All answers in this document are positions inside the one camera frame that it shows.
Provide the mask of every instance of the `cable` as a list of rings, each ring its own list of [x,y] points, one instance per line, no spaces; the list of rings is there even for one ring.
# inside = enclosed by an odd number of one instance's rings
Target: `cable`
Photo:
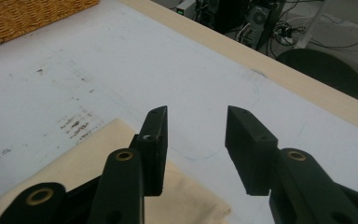
[[[200,24],[203,24],[202,17],[205,13],[205,9],[207,9],[207,8],[208,8],[208,5],[204,1],[196,0],[196,14],[192,18],[192,20],[196,21]]]
[[[267,57],[269,56],[269,39],[267,40],[267,43],[266,43],[266,55],[267,55]]]
[[[342,24],[342,22],[344,22],[345,20],[341,20],[341,21],[333,21],[333,19],[331,19],[330,17],[323,15],[323,17],[325,17],[326,19],[330,20],[332,23],[334,24]]]
[[[287,21],[277,21],[274,30],[275,32],[280,31],[278,35],[282,37],[291,38],[293,33],[305,34],[307,27],[305,26],[293,27]]]
[[[274,51],[272,50],[272,39],[273,38],[269,40],[269,50],[271,51],[271,54],[275,57],[276,60],[278,57],[275,55]]]
[[[235,40],[236,41],[239,41],[240,39],[239,39],[239,37],[240,37],[240,35],[242,34],[242,32],[246,29],[246,28],[248,28],[250,26],[250,23],[246,23],[246,25],[244,25],[243,26],[243,28],[237,33],[237,35],[235,36]]]
[[[308,10],[310,11],[310,15],[309,16],[304,16],[304,17],[296,17],[296,18],[292,18],[286,22],[289,21],[295,21],[295,20],[299,20],[299,19],[307,19],[307,18],[311,18],[313,16],[313,12],[312,12],[312,8],[310,8],[310,6],[308,6],[308,4],[301,2],[304,6],[306,6],[308,8]]]
[[[300,1],[300,0],[295,1],[295,2],[292,4],[292,6],[289,7],[289,9],[285,10],[285,11],[281,14],[281,16],[278,18],[278,21],[281,20],[281,18],[284,16],[284,14],[286,14],[287,12],[289,12],[290,10],[292,10],[293,8],[295,8],[295,7],[297,6],[297,4],[298,4],[299,1]]]
[[[319,47],[326,48],[326,49],[337,49],[337,50],[348,49],[348,48],[351,48],[351,47],[354,47],[354,46],[358,45],[358,42],[356,42],[354,44],[350,44],[350,45],[347,45],[347,46],[325,46],[321,42],[316,41],[316,40],[310,41],[310,43],[313,44],[313,45],[317,45]]]
[[[248,24],[248,23],[249,23],[248,21],[244,21],[243,26],[246,25],[246,24]],[[240,30],[242,30],[242,28],[236,27],[236,28],[234,28],[234,29],[232,29],[232,30],[227,31],[227,32],[225,33],[225,35],[226,35],[226,34],[229,34],[229,33],[234,33],[234,32],[237,33],[237,32],[239,32]]]

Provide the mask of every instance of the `smudge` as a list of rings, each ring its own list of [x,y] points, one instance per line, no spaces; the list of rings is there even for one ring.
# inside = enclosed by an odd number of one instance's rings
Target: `smudge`
[[[79,123],[80,123],[79,121],[75,122],[74,125],[72,125],[71,128],[75,128],[75,126],[79,125]]]
[[[83,124],[82,126],[80,126],[80,127],[76,130],[76,132],[71,136],[71,139],[72,139],[73,137],[77,136],[77,135],[80,133],[80,131],[82,131],[82,130],[84,130],[85,128],[87,128],[88,125],[89,125],[88,123],[85,123],[85,124]]]
[[[57,120],[57,122],[61,123],[63,120],[65,120],[68,116],[64,116],[62,119]]]
[[[84,138],[86,138],[87,136],[89,136],[91,134],[91,131],[88,131],[87,133],[81,135],[79,141],[83,140]]]
[[[11,149],[5,149],[2,151],[2,155],[6,155],[7,153],[11,152]]]
[[[68,119],[68,121],[66,121],[66,123],[61,126],[61,129],[64,129],[66,126],[68,126],[68,124],[70,124],[72,122],[72,120],[74,120],[75,116],[71,117]]]

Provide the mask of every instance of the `screw hole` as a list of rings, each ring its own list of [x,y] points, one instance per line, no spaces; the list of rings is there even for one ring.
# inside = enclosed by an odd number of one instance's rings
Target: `screw hole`
[[[133,157],[133,153],[130,151],[123,151],[116,155],[118,161],[128,161]]]
[[[39,205],[48,201],[54,194],[54,191],[49,188],[37,189],[32,192],[26,199],[28,205],[34,206]]]
[[[307,159],[307,157],[304,156],[304,154],[297,151],[289,151],[287,155],[289,156],[289,158],[295,161],[304,161]]]
[[[345,214],[339,212],[333,212],[331,217],[339,224],[352,224],[352,220],[350,217]]]

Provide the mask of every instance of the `black plastic mount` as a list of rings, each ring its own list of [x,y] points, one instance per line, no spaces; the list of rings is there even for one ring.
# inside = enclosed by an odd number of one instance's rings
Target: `black plastic mount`
[[[147,114],[129,148],[109,155],[101,176],[69,192],[58,183],[32,186],[0,216],[0,224],[144,223],[144,196],[162,192],[167,147],[162,106]]]
[[[308,153],[278,140],[249,111],[229,106],[226,147],[246,192],[268,195],[276,223],[356,224],[358,192],[333,182]]]

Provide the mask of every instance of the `floor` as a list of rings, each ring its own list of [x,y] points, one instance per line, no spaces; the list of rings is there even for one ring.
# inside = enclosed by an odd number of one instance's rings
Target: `floor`
[[[154,1],[174,11],[175,1]],[[295,9],[290,10],[284,17],[282,17],[282,20],[289,21],[293,27],[307,27],[310,24],[310,21],[315,15],[316,11],[317,9],[312,8],[312,5],[310,4],[299,4]],[[302,35],[300,34],[293,34],[294,43],[296,43],[296,41],[301,36]],[[345,47],[354,43],[358,43],[358,24],[325,14],[321,18],[315,30],[312,32],[311,42],[322,43],[324,46],[328,47]],[[271,39],[269,43],[271,46],[268,46],[268,53],[266,51],[266,46],[261,48],[260,52],[267,54],[270,58],[273,59],[275,56],[278,56],[281,53],[293,48],[283,46],[275,39]],[[307,48],[316,49],[334,55],[358,72],[358,44],[349,48],[332,49],[309,43]]]

